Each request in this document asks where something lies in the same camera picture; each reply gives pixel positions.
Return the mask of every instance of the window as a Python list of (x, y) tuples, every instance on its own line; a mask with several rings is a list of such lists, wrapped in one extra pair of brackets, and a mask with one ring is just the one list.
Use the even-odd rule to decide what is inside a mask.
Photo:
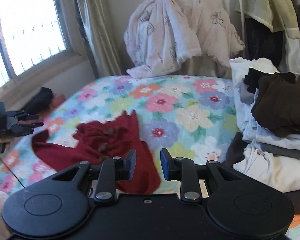
[(7, 105), (85, 59), (74, 0), (0, 0), (0, 99)]

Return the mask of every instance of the black cable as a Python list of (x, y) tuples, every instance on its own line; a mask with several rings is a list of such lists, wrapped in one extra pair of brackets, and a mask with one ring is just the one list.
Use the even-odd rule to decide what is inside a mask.
[(16, 179), (19, 181), (19, 183), (21, 184), (22, 187), (25, 187), (22, 182), (20, 181), (20, 179), (12, 172), (12, 170), (8, 167), (7, 164), (4, 163), (4, 161), (2, 160), (2, 158), (0, 157), (0, 161), (2, 162), (2, 164), (13, 174), (13, 176), (16, 177)]

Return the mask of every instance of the floral bedsheet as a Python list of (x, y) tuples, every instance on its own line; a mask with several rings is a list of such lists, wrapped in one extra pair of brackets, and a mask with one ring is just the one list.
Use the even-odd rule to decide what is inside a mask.
[[(140, 138), (147, 142), (154, 165), (162, 178), (155, 194), (179, 192), (180, 183), (165, 181), (160, 165), (160, 149), (173, 157), (191, 158), (197, 164), (208, 160), (223, 162), (237, 132), (232, 81), (197, 76), (164, 76), (133, 79), (113, 76), (88, 84), (56, 109), (42, 128), (50, 132), (49, 142), (75, 147), (72, 137), (81, 122), (112, 121), (126, 110), (136, 110)], [(22, 138), (10, 150), (5, 163), (28, 186), (55, 171), (39, 160), (31, 149), (31, 137)], [(207, 196), (203, 183), (202, 193)], [(0, 190), (21, 189), (17, 179), (0, 165)], [(288, 236), (300, 240), (300, 216), (296, 216)]]

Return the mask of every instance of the window frame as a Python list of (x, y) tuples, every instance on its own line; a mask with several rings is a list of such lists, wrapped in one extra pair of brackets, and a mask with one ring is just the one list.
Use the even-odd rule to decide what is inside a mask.
[(3, 62), (10, 72), (8, 72), (10, 80), (0, 87), (0, 100), (5, 102), (7, 109), (18, 100), (31, 95), (34, 90), (52, 77), (87, 59), (84, 39), (76, 18), (75, 1), (54, 0), (54, 2), (67, 48), (65, 51), (43, 60), (18, 76), (14, 73), (9, 59), (0, 22), (0, 52)]

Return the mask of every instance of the red garment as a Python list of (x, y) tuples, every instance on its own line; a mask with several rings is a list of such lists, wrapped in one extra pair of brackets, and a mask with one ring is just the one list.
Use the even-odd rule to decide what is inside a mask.
[(124, 112), (113, 122), (81, 123), (73, 135), (79, 140), (76, 148), (46, 143), (47, 130), (35, 135), (32, 149), (39, 159), (56, 171), (61, 171), (80, 161), (91, 165), (101, 164), (103, 160), (120, 156), (130, 149), (137, 152), (136, 167), (132, 181), (119, 181), (117, 188), (129, 194), (152, 194), (160, 185), (160, 177), (154, 166), (151, 152), (146, 142), (139, 139), (139, 126), (136, 112)]

